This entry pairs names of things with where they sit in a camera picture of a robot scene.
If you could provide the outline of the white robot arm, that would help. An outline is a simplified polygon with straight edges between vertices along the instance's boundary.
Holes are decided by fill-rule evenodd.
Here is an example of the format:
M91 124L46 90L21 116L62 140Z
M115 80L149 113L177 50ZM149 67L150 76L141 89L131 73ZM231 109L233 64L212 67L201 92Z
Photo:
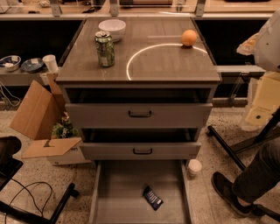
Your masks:
M255 131L266 125L280 106L280 9L236 51L253 55L255 64L265 71L255 82L255 93L240 123L242 130Z

